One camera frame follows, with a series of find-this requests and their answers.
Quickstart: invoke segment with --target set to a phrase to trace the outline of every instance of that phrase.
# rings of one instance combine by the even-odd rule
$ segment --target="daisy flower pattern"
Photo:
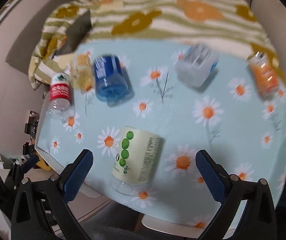
[[[193,218],[193,221],[188,222],[187,225],[190,227],[205,229],[209,222],[211,221],[210,215],[200,215]]]
[[[141,115],[144,118],[152,110],[152,105],[153,102],[150,102],[149,99],[138,100],[133,103],[133,111],[136,116]]]
[[[230,94],[236,100],[248,102],[251,98],[250,86],[245,84],[244,78],[233,78],[229,82],[228,87],[232,89]]]
[[[122,56],[119,58],[119,63],[121,65],[121,68],[128,69],[130,66],[131,61],[127,58],[127,56]]]
[[[199,172],[194,174],[194,179],[192,180],[192,182],[195,183],[195,187],[197,189],[201,189],[206,186],[205,181]]]
[[[140,79],[140,86],[144,87],[152,82],[156,82],[166,76],[167,67],[156,67],[147,70],[147,75]]]
[[[171,60],[173,61],[173,65],[176,64],[176,62],[184,57],[184,54],[186,53],[185,49],[182,50],[176,50],[171,56]]]
[[[262,137],[262,147],[268,149],[272,143],[272,134],[270,132],[266,132]]]
[[[195,101],[195,109],[193,111],[193,116],[197,118],[196,123],[204,121],[204,126],[206,122],[209,122],[209,125],[215,125],[221,121],[219,114],[223,114],[224,111],[219,108],[220,103],[216,102],[213,98],[210,99],[209,96],[205,96],[203,101]]]
[[[78,144],[83,143],[84,137],[83,137],[83,132],[81,130],[76,130],[75,137],[76,137],[76,142]]]
[[[280,176],[278,181],[280,182],[280,185],[277,187],[277,189],[283,190],[283,187],[284,187],[285,181],[286,181],[286,166],[285,166],[284,173]]]
[[[171,171],[171,176],[174,178],[176,174],[185,176],[187,172],[195,171],[195,149],[189,149],[188,145],[178,146],[178,152],[171,154],[166,161],[171,162],[164,171]]]
[[[60,149],[60,141],[58,139],[58,137],[54,137],[53,140],[52,140],[52,144],[51,144],[51,151],[54,153],[54,154],[57,154],[58,153],[58,149]]]
[[[155,191],[141,191],[137,193],[136,197],[133,197],[131,201],[135,201],[141,208],[147,206],[153,206],[153,201],[156,200],[152,195],[156,194]]]
[[[109,127],[107,127],[106,132],[102,130],[102,135],[98,136],[98,148],[103,148],[102,156],[107,151],[108,156],[110,156],[110,153],[115,157],[116,156],[116,148],[119,145],[119,141],[121,140],[121,137],[116,138],[116,136],[119,133],[119,129],[115,131],[115,128],[113,127],[112,130],[110,130]]]
[[[250,176],[254,173],[254,170],[252,170],[251,168],[252,164],[242,163],[239,167],[235,168],[235,174],[239,176],[241,180],[252,181],[252,178]]]
[[[275,104],[272,102],[265,102],[265,109],[262,111],[263,113],[263,118],[265,120],[269,119],[272,114],[275,113]]]
[[[74,130],[75,127],[77,125],[79,125],[79,122],[76,120],[79,118],[79,114],[75,113],[74,115],[70,114],[65,123],[64,123],[64,127],[66,128],[66,131],[72,131],[72,129]]]

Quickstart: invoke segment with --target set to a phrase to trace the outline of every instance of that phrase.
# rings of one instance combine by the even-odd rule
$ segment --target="striped blanket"
[[[76,0],[62,4],[44,23],[29,66],[34,89],[62,71],[53,55],[66,42],[67,28],[88,10],[93,29],[83,42],[128,38],[204,42],[244,59],[261,51],[283,78],[275,49],[245,0]]]

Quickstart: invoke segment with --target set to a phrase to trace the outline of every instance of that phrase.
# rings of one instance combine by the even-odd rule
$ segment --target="blue gripper pad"
[[[212,165],[217,165],[217,164],[211,159],[213,161],[211,165],[204,154],[208,155],[208,153],[205,150],[201,150],[201,151],[198,151],[195,156],[195,163],[196,163],[197,169],[201,173],[214,200],[223,204],[226,200],[225,184],[221,180],[220,176],[216,173],[214,167],[212,166]]]
[[[90,150],[84,149],[61,173],[60,188],[65,203],[75,199],[92,165],[93,154]]]

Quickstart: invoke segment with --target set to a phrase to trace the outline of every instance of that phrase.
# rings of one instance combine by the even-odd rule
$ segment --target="light blue tablecloth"
[[[202,229],[219,203],[196,169],[195,154],[200,149],[207,150],[230,174],[250,181],[266,178],[276,205],[286,176],[286,88],[281,84],[279,93],[262,101],[246,62],[225,54],[220,54],[204,87],[187,88],[177,80],[173,67],[186,49],[168,41],[139,40],[80,46],[78,53],[90,50],[92,59],[106,53],[118,55],[134,97],[108,107],[93,92],[74,91],[74,119],[62,123],[46,115],[38,146],[64,167],[82,149],[91,150],[94,164],[85,180],[89,186],[141,213]],[[109,186],[119,130],[124,126],[159,134],[165,140],[152,187],[136,197]]]

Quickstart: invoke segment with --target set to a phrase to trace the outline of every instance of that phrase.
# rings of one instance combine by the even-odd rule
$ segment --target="screw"
[[[260,179],[260,182],[261,182],[261,184],[263,184],[263,185],[266,185],[266,184],[267,184],[266,179]]]
[[[230,175],[230,178],[231,178],[231,180],[233,180],[233,181],[238,181],[238,180],[239,180],[239,176],[237,176],[237,175],[235,175],[235,174]]]
[[[57,180],[59,178],[59,175],[58,174],[53,174],[51,176],[51,180],[54,181],[54,180]]]
[[[22,184],[26,184],[29,180],[30,180],[29,178],[22,179]]]

